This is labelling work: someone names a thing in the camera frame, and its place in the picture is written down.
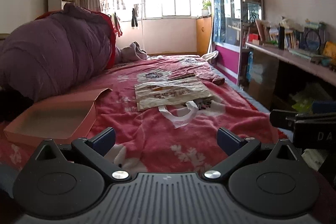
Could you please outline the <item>pink cardboard box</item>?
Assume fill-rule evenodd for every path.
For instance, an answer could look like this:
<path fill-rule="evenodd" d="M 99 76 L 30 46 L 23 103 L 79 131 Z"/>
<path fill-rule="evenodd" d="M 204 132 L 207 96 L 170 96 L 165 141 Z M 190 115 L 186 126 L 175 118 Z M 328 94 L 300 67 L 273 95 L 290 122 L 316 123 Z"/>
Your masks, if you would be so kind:
<path fill-rule="evenodd" d="M 38 102 L 4 128 L 7 140 L 37 147 L 45 139 L 69 144 L 85 137 L 96 121 L 96 100 L 110 91 L 88 90 Z"/>

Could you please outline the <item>beige printed shopping bag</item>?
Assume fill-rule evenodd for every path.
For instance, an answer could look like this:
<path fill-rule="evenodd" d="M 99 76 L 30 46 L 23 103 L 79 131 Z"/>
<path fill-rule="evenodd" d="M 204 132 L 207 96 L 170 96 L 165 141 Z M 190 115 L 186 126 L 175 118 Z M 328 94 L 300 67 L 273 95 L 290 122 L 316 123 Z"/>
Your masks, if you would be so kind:
<path fill-rule="evenodd" d="M 137 84 L 134 89 L 138 111 L 157 108 L 175 128 L 191 122 L 200 110 L 200 103 L 215 98 L 193 73 Z"/>

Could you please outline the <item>grey crumpled garment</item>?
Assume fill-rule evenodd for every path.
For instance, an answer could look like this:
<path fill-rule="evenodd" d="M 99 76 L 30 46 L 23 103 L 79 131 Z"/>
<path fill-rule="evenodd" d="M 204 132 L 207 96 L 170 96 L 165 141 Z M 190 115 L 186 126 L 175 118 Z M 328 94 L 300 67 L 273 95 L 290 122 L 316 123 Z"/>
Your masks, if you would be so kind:
<path fill-rule="evenodd" d="M 132 42 L 128 47 L 124 47 L 122 49 L 116 47 L 116 64 L 130 63 L 147 59 L 147 52 L 141 49 L 138 42 Z"/>

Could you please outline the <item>purple duvet bundle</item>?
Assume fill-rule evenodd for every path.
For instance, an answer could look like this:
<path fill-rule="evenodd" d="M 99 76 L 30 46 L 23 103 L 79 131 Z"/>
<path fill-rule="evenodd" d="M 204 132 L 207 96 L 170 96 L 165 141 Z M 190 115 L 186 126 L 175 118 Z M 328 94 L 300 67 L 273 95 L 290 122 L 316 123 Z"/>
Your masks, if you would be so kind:
<path fill-rule="evenodd" d="M 21 25 L 1 46 L 1 88 L 37 102 L 65 93 L 114 65 L 108 15 L 67 3 Z"/>

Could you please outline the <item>round black desk fan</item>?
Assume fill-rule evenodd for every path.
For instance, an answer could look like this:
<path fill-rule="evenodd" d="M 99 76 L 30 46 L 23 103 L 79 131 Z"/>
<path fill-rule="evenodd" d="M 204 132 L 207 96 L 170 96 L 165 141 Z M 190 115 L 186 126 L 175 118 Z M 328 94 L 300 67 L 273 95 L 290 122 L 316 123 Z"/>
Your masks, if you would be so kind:
<path fill-rule="evenodd" d="M 320 55 L 325 43 L 324 30 L 305 28 L 303 32 L 303 49 L 311 53 Z"/>

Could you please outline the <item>black cylinder bottle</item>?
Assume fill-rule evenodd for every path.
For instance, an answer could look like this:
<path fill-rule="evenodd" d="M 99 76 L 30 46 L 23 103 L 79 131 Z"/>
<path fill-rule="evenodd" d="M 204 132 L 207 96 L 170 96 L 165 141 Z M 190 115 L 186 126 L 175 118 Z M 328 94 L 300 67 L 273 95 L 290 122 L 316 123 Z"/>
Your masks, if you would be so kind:
<path fill-rule="evenodd" d="M 280 50 L 285 48 L 285 28 L 283 26 L 278 27 L 278 48 Z"/>

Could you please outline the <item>red floral blanket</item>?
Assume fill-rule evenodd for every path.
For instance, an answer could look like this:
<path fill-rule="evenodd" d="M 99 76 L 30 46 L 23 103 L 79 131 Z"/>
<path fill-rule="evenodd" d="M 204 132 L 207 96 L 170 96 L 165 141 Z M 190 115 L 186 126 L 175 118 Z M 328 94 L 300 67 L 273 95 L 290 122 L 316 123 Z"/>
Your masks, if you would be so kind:
<path fill-rule="evenodd" d="M 195 74 L 215 98 L 200 103 L 196 117 L 187 125 L 175 128 L 157 108 L 138 111 L 135 85 L 189 73 Z M 253 107 L 197 57 L 161 56 L 113 65 L 58 96 L 104 88 L 111 91 L 96 100 L 96 121 L 85 138 L 112 127 L 116 139 L 107 141 L 111 149 L 106 157 L 130 174 L 209 170 L 227 156 L 217 144 L 221 127 L 262 143 L 276 143 L 283 137 L 270 124 L 268 114 Z M 36 147 L 8 141 L 4 128 L 43 100 L 34 102 L 13 88 L 1 88 L 1 162 L 14 168 L 25 166 Z"/>

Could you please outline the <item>glass display cabinet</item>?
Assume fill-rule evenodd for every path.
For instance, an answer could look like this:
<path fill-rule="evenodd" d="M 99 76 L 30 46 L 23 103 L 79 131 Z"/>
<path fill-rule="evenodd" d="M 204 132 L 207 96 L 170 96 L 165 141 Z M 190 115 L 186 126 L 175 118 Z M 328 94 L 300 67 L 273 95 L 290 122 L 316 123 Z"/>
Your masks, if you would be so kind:
<path fill-rule="evenodd" d="M 214 0 L 213 43 L 219 55 L 216 67 L 233 83 L 245 82 L 250 34 L 262 19 L 263 0 Z"/>

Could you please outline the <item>potted green plant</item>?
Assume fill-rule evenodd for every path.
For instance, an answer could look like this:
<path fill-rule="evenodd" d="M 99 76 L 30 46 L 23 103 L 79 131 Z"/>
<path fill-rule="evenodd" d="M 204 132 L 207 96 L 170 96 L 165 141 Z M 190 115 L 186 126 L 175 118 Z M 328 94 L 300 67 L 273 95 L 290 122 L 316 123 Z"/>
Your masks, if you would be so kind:
<path fill-rule="evenodd" d="M 202 2 L 202 17 L 207 17 L 211 15 L 211 1 Z"/>

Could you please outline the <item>orange wooden cabinet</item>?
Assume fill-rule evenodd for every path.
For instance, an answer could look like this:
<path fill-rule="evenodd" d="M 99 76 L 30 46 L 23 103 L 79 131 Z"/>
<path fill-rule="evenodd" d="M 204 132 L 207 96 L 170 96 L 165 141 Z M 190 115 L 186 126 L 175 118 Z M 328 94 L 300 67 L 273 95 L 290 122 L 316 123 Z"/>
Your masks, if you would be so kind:
<path fill-rule="evenodd" d="M 211 28 L 212 28 L 212 17 L 202 17 L 196 20 L 197 26 L 197 53 L 202 56 L 208 52 L 210 38 L 211 38 Z"/>

